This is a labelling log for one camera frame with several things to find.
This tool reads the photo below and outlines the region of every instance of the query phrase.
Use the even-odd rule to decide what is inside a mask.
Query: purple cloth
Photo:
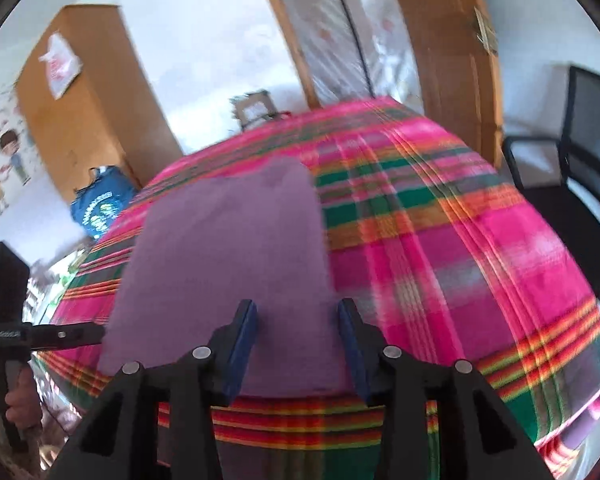
[[[295,159],[173,191],[149,211],[126,266],[99,371],[173,362],[248,298],[259,325],[241,395],[351,391],[324,243],[312,176]]]

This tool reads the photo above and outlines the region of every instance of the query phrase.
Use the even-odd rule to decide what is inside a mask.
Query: wooden cabinet
[[[48,89],[45,63],[38,60],[56,31],[83,63],[58,100]],[[145,186],[182,156],[116,6],[64,7],[27,59],[16,93],[47,171],[67,202],[90,182],[89,168],[114,164]]]

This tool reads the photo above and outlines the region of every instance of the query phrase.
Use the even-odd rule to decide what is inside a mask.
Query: metal rivet
[[[397,359],[402,355],[402,350],[400,350],[397,346],[389,345],[384,347],[382,353],[389,359]]]
[[[474,369],[472,364],[469,361],[465,361],[464,359],[460,359],[456,361],[456,370],[458,370],[461,374],[471,373],[471,370]]]
[[[193,357],[196,359],[206,359],[211,355],[211,348],[208,346],[199,346],[193,349]]]
[[[127,375],[133,375],[140,369],[140,363],[131,361],[122,367],[122,371]]]

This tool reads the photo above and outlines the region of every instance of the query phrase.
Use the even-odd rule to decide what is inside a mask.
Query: mesh chair backrest
[[[567,175],[600,201],[600,76],[570,67],[569,95],[562,133]]]

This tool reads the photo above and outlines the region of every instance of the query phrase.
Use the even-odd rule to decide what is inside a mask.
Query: plaid tablecloth
[[[336,291],[417,358],[473,361],[559,476],[600,411],[592,291],[513,186],[457,137],[389,98],[269,123],[176,162],[93,248],[53,321],[107,322],[153,202],[276,155],[297,157],[315,177]],[[88,347],[38,359],[87,410],[108,380],[95,371],[98,357]],[[435,478],[434,403],[427,413]],[[372,478],[382,409],[351,395],[239,397],[213,417],[226,478]]]

